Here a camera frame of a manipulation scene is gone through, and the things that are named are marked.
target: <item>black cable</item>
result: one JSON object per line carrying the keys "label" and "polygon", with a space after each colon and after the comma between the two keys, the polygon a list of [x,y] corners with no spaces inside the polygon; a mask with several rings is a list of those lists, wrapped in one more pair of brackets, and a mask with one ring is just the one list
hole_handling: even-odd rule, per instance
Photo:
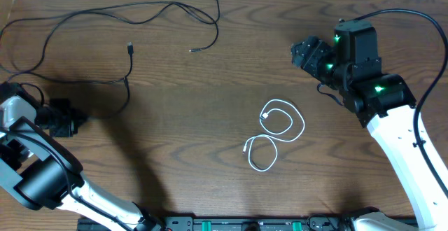
{"label": "black cable", "polygon": [[325,214],[322,214],[322,213],[315,213],[315,214],[312,214],[312,215],[310,215],[308,217],[307,222],[305,224],[307,224],[308,228],[311,231],[316,231],[314,228],[311,227],[311,219],[314,218],[314,217],[324,217],[324,218],[327,218],[327,220],[330,222],[331,227],[333,228],[332,231],[337,231],[337,228],[333,225],[333,223],[331,222],[330,218],[328,216],[326,216]]}
{"label": "black cable", "polygon": [[326,96],[328,96],[329,98],[335,100],[335,102],[336,102],[339,106],[344,106],[344,105],[342,104],[342,102],[341,102],[335,95],[333,95],[333,94],[329,94],[329,93],[325,93],[325,92],[322,92],[322,91],[321,91],[321,88],[322,88],[323,86],[325,86],[325,83],[319,83],[319,84],[317,85],[317,87],[316,87],[317,92],[321,93],[322,95],[326,95]]}
{"label": "black cable", "polygon": [[[147,20],[144,21],[138,21],[138,22],[134,22],[122,17],[117,17],[115,15],[112,15],[110,13],[103,13],[103,12],[99,12],[99,11],[104,11],[104,10],[110,10],[110,9],[114,9],[114,8],[122,8],[122,7],[127,7],[127,6],[138,6],[138,5],[151,5],[151,4],[166,4],[166,6],[164,8],[162,8],[158,13],[156,13],[153,17],[148,18]],[[201,23],[204,23],[206,25],[215,25],[216,27],[216,36],[215,39],[208,45],[205,46],[203,48],[193,48],[190,49],[190,52],[199,52],[201,50],[205,50],[207,48],[210,48],[218,39],[218,35],[219,35],[219,29],[218,29],[218,24],[217,21],[220,19],[221,17],[221,10],[219,8],[219,1],[216,0],[216,4],[218,7],[218,17],[216,18],[216,20],[214,20],[209,14],[207,14],[206,12],[204,12],[203,10],[200,10],[194,6],[190,6],[188,4],[185,3],[181,3],[181,2],[176,2],[176,1],[145,1],[145,2],[135,2],[135,3],[126,3],[126,4],[122,4],[122,5],[117,5],[117,6],[108,6],[108,7],[102,7],[102,8],[91,8],[91,9],[87,9],[87,10],[80,10],[80,11],[75,11],[72,13],[67,13],[65,15],[58,15],[58,16],[53,16],[53,17],[38,17],[38,18],[22,18],[19,20],[13,20],[11,22],[9,22],[1,31],[0,31],[0,41],[1,38],[3,37],[4,31],[7,27],[11,26],[12,24],[16,23],[16,22],[21,22],[21,21],[30,21],[30,20],[51,20],[51,19],[57,19],[57,18],[64,18],[63,20],[61,20],[60,22],[58,22],[50,31],[49,35],[47,36],[47,38],[45,39],[45,42],[43,44],[43,49],[42,49],[42,55],[40,60],[38,61],[38,63],[33,66],[32,68],[25,70],[25,71],[20,71],[20,72],[12,72],[7,70],[4,66],[0,65],[0,69],[3,69],[4,71],[7,71],[10,74],[14,74],[12,75],[8,81],[10,81],[12,78],[16,77],[17,75],[20,74],[29,74],[29,72],[36,70],[39,66],[42,65],[44,59],[45,59],[45,53],[46,53],[46,48],[48,45],[48,42],[50,40],[50,38],[53,36],[53,34],[55,33],[55,31],[62,25],[64,24],[67,20],[76,17],[77,15],[82,15],[82,14],[95,14],[95,15],[104,15],[104,16],[108,16],[110,18],[114,18],[117,19],[119,21],[125,22],[127,24],[130,25],[141,25],[147,22],[150,22],[151,20],[154,20],[155,18],[157,18],[161,13],[163,13],[168,7],[175,5],[179,8],[181,8],[183,11],[185,11],[187,14],[189,14],[189,16],[195,18],[196,20],[198,20]],[[199,17],[198,15],[196,15],[194,12],[190,11],[190,9],[193,9],[194,11],[197,11],[203,15],[205,15],[207,18],[210,19],[211,22],[208,22],[204,19],[202,19],[201,17]]]}
{"label": "black cable", "polygon": [[58,165],[61,167],[65,180],[66,180],[66,184],[67,184],[67,192],[70,194],[70,196],[72,198],[74,198],[76,201],[78,201],[79,203],[81,203],[82,205],[84,205],[85,207],[87,207],[88,209],[94,211],[95,213],[110,219],[111,221],[113,221],[114,223],[119,224],[120,227],[122,227],[123,229],[127,230],[127,231],[132,231],[132,229],[130,227],[128,227],[126,224],[124,224],[121,220],[119,220],[118,218],[116,218],[115,216],[111,216],[108,213],[104,213],[103,211],[97,209],[95,206],[92,206],[90,203],[86,202],[82,196],[78,197],[75,196],[73,194],[73,191],[71,189],[71,185],[72,183],[70,182],[69,179],[69,175],[67,173],[67,167],[65,166],[65,164],[62,162],[62,160],[56,155],[56,153],[51,150],[48,146],[46,146],[44,143],[33,139],[32,137],[23,135],[21,133],[17,133],[17,132],[12,132],[12,131],[8,131],[5,130],[3,128],[0,128],[0,132],[3,132],[4,134],[8,135],[8,136],[12,136],[12,137],[18,137],[27,141],[32,142],[33,144],[37,144],[38,146],[44,148],[54,159],[55,161],[58,163]]}
{"label": "black cable", "polygon": [[99,116],[99,117],[97,117],[97,116],[90,116],[91,118],[100,119],[100,120],[110,119],[110,118],[118,115],[119,113],[123,112],[126,109],[127,105],[129,104],[129,101],[131,99],[131,91],[129,89],[129,82],[128,82],[126,77],[123,79],[123,83],[125,84],[125,88],[126,88],[126,92],[127,92],[127,97],[126,97],[125,103],[117,111],[113,112],[110,115]]}
{"label": "black cable", "polygon": [[21,83],[19,85],[20,85],[20,87],[22,87],[24,85],[28,85],[30,87],[36,88],[39,91],[39,93],[41,94],[41,106],[43,106],[45,104],[45,97],[44,97],[42,89],[40,87],[36,86],[35,84],[31,84],[31,83]]}
{"label": "black cable", "polygon": [[428,168],[430,169],[431,173],[433,174],[435,180],[439,184],[439,186],[442,189],[443,193],[448,198],[448,188],[443,183],[443,181],[440,178],[439,174],[435,170],[435,168],[433,166],[433,163],[429,159],[428,154],[426,153],[426,150],[424,148],[424,141],[423,141],[423,139],[421,139],[420,131],[419,131],[419,116],[420,116],[421,109],[423,108],[423,105],[424,105],[424,103],[426,101],[426,98],[428,98],[428,95],[431,93],[431,91],[433,90],[433,88],[435,87],[437,82],[443,76],[443,73],[445,72],[445,69],[447,68],[447,63],[448,63],[448,40],[447,40],[447,36],[445,36],[445,33],[443,32],[442,27],[437,23],[437,21],[435,21],[429,15],[427,15],[425,13],[421,13],[419,11],[415,11],[415,10],[407,10],[407,9],[401,9],[401,8],[392,8],[392,9],[386,9],[386,10],[378,10],[378,11],[375,11],[373,13],[369,13],[367,15],[363,15],[363,16],[357,17],[354,20],[363,20],[365,18],[370,18],[370,17],[373,17],[375,15],[383,14],[383,13],[409,13],[409,14],[419,15],[419,16],[429,20],[434,25],[434,27],[437,29],[437,31],[439,32],[440,37],[442,38],[444,49],[445,49],[445,55],[444,55],[444,59],[443,59],[443,63],[442,63],[442,68],[439,70],[439,74],[435,77],[434,81],[429,85],[427,91],[425,91],[425,93],[421,97],[419,103],[417,104],[417,107],[415,108],[415,112],[414,112],[413,125],[414,125],[414,135],[415,135],[415,139],[416,139],[415,146],[419,147],[421,155],[423,156],[426,164],[428,165]]}

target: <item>usb cable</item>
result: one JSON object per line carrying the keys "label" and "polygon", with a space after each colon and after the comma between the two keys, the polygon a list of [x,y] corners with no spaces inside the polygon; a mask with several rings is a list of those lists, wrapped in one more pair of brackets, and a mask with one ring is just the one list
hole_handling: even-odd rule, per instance
{"label": "usb cable", "polygon": [[[280,108],[271,108],[268,112],[265,112],[267,105],[269,105],[269,104],[272,103],[272,102],[281,102],[281,103],[284,103],[284,104],[290,106],[291,108],[293,108],[293,110],[299,115],[300,119],[302,120],[303,128],[302,128],[302,130],[300,131],[300,133],[299,133],[296,137],[294,137],[293,139],[289,139],[289,140],[287,140],[287,139],[280,139],[280,138],[278,138],[278,137],[275,137],[275,136],[278,136],[278,135],[281,135],[281,134],[286,133],[286,132],[293,126],[293,124],[294,124],[294,119],[293,119],[293,117],[292,117],[290,114],[288,114],[288,112],[286,112],[286,111],[284,111],[284,110],[282,110],[282,109],[280,109]],[[264,121],[264,120],[270,115],[270,113],[273,112],[273,111],[278,111],[278,112],[283,113],[283,114],[285,114],[286,116],[288,116],[288,118],[289,118],[289,120],[290,120],[290,125],[289,125],[285,130],[283,130],[283,131],[281,131],[281,132],[272,132],[272,131],[268,130],[268,129],[265,127],[265,125],[263,124],[263,121]],[[243,147],[243,155],[246,153],[247,144],[248,144],[249,149],[248,149],[248,157],[247,157],[247,160],[248,160],[250,166],[251,166],[254,170],[256,170],[257,172],[266,172],[267,170],[271,169],[272,165],[274,165],[275,161],[277,160],[278,150],[277,150],[277,145],[275,144],[274,140],[282,141],[282,142],[285,142],[285,143],[290,143],[290,142],[292,142],[292,141],[297,140],[297,139],[302,135],[303,131],[305,130],[305,120],[303,120],[302,114],[300,114],[300,112],[297,110],[297,108],[296,108],[294,105],[292,105],[290,102],[287,102],[287,101],[284,101],[284,100],[280,100],[280,99],[272,99],[272,100],[270,100],[270,101],[268,101],[268,102],[266,103],[266,105],[263,107],[263,109],[262,109],[261,112],[260,112],[260,125],[261,125],[261,127],[262,127],[268,134],[271,134],[271,135],[268,135],[268,134],[259,134],[259,135],[257,135],[257,136],[252,136],[252,137],[250,137],[249,139],[247,139],[247,140],[246,140],[246,143],[244,144],[244,147]],[[252,144],[253,144],[253,142],[255,141],[255,139],[260,138],[260,137],[264,137],[264,138],[266,138],[266,139],[269,139],[269,141],[271,141],[272,146],[274,147],[274,150],[275,150],[275,157],[274,157],[273,161],[272,161],[271,164],[270,164],[267,168],[265,168],[265,169],[260,168],[260,167],[259,167],[258,165],[256,165],[256,164],[252,161],[252,159],[251,159]]]}

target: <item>cable plug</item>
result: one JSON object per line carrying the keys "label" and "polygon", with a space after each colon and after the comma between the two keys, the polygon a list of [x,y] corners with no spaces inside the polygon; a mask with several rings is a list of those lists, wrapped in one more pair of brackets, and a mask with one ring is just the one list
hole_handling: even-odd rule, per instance
{"label": "cable plug", "polygon": [[269,116],[268,113],[263,113],[263,114],[260,116],[260,121],[263,121],[263,120],[266,119],[268,116]]}
{"label": "cable plug", "polygon": [[127,53],[129,55],[133,55],[134,54],[134,46],[132,45],[132,42],[129,42],[127,44]]}

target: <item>wooden table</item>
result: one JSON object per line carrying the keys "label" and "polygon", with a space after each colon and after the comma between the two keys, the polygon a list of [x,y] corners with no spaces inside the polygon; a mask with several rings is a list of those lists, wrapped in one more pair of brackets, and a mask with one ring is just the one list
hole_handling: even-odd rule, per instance
{"label": "wooden table", "polygon": [[[133,1],[159,0],[15,0],[10,20]],[[216,16],[214,0],[173,1]],[[411,216],[407,196],[381,148],[354,114],[320,95],[317,81],[291,65],[289,50],[291,43],[312,34],[331,41],[339,18],[382,8],[423,11],[448,29],[448,0],[220,0],[220,6],[218,42],[198,53],[188,50],[206,46],[214,27],[177,8],[143,25],[77,17],[56,32],[37,72],[67,80],[123,76],[129,64],[126,43],[134,44],[129,106],[114,119],[90,121],[71,139],[58,139],[82,162],[85,173],[113,194],[161,216],[306,216],[367,206],[390,216]],[[115,13],[142,20],[160,8]],[[437,32],[410,15],[381,15],[371,21],[384,71],[402,75],[419,99],[442,63]],[[21,69],[37,63],[54,24],[12,27],[2,41],[1,63],[10,69],[11,62]],[[46,97],[68,97],[75,107],[97,116],[125,100],[123,84],[58,85],[32,76],[15,80],[39,85]],[[423,109],[426,128],[445,161],[447,81],[442,79]],[[278,143],[276,164],[259,173],[249,167],[242,147],[262,131],[258,114],[273,97],[296,103],[307,128],[296,142]],[[286,123],[280,115],[268,126],[279,130]],[[273,155],[270,143],[260,140],[256,146],[255,159],[267,164]],[[74,230],[78,217],[30,211],[0,190],[2,230]]]}

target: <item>green connector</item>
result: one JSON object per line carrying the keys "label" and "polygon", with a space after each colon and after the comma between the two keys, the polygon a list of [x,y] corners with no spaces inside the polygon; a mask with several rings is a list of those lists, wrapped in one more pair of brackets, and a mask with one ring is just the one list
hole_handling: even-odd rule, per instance
{"label": "green connector", "polygon": [[301,222],[293,222],[293,231],[303,231]]}
{"label": "green connector", "polygon": [[211,221],[202,221],[202,231],[211,231]]}

